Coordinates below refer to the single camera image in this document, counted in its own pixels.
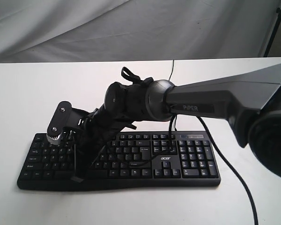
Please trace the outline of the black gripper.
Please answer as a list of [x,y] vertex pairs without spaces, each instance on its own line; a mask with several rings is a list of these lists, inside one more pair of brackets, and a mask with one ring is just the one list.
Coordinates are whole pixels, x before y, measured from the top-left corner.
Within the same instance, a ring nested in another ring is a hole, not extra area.
[[102,147],[124,128],[135,130],[136,126],[125,115],[123,107],[100,107],[93,112],[77,109],[77,112],[81,115],[83,131],[77,134],[77,145],[72,147],[74,172],[71,180],[82,183]]

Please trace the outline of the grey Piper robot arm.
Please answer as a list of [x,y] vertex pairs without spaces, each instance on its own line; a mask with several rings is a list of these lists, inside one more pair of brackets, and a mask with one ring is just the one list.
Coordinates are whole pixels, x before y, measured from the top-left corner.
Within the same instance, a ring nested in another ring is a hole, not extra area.
[[87,164],[135,121],[173,122],[178,114],[226,120],[240,147],[281,177],[281,64],[204,82],[176,86],[141,79],[123,67],[130,85],[112,83],[103,105],[82,118],[75,144]]

